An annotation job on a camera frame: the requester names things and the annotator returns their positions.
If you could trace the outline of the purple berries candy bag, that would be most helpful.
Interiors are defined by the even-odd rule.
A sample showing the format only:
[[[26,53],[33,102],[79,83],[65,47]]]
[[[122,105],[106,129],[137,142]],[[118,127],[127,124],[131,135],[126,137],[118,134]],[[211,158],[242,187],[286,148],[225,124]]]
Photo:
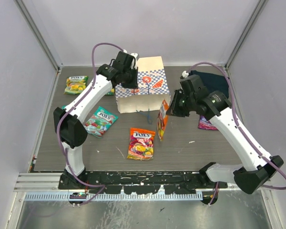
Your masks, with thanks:
[[[206,120],[204,116],[200,116],[199,118],[198,129],[217,131],[217,128],[210,121]]]

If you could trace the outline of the blue checkered paper bag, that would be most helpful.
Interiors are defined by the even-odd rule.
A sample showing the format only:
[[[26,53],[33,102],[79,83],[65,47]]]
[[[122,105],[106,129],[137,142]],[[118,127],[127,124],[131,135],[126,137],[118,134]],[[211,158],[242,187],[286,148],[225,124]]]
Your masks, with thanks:
[[[138,63],[138,88],[125,89],[115,87],[118,111],[123,113],[140,113],[153,123],[151,111],[159,110],[162,102],[171,100],[171,93],[161,56],[140,58]]]

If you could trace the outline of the orange Fox's candy bag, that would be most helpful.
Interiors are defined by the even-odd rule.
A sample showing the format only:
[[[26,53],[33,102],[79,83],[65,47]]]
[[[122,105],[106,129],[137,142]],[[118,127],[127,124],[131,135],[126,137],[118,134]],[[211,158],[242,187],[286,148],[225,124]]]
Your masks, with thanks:
[[[151,160],[153,157],[155,131],[130,128],[127,159]]]
[[[163,141],[164,132],[168,122],[168,115],[166,114],[168,108],[169,106],[166,100],[163,100],[157,117],[157,134],[160,141]]]

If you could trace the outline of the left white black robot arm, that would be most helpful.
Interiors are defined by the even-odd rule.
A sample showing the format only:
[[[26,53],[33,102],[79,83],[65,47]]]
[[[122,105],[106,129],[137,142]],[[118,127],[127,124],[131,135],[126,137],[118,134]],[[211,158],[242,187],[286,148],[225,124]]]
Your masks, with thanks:
[[[125,88],[138,87],[137,53],[118,52],[110,64],[101,65],[87,88],[65,108],[57,107],[53,112],[55,133],[66,166],[60,182],[71,188],[88,186],[86,169],[82,158],[82,145],[88,133],[83,122],[89,112],[112,88],[121,85]]]

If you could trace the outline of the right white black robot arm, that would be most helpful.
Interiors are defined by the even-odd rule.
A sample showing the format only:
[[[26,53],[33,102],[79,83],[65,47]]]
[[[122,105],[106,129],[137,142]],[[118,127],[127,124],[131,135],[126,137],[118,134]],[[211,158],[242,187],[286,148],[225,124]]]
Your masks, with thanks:
[[[216,182],[236,184],[252,194],[267,182],[284,161],[261,147],[246,127],[233,116],[232,104],[220,91],[208,92],[199,75],[181,77],[181,88],[175,90],[167,115],[188,117],[190,112],[204,116],[215,126],[235,150],[239,165],[211,162],[200,169],[200,184],[205,188]]]

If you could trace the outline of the green Fox's spring tea candy bag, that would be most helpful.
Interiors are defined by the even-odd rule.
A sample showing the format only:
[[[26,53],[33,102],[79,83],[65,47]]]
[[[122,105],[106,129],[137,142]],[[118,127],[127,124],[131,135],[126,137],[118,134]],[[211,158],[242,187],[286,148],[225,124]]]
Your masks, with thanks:
[[[66,79],[65,94],[81,94],[86,89],[88,76],[71,76]]]

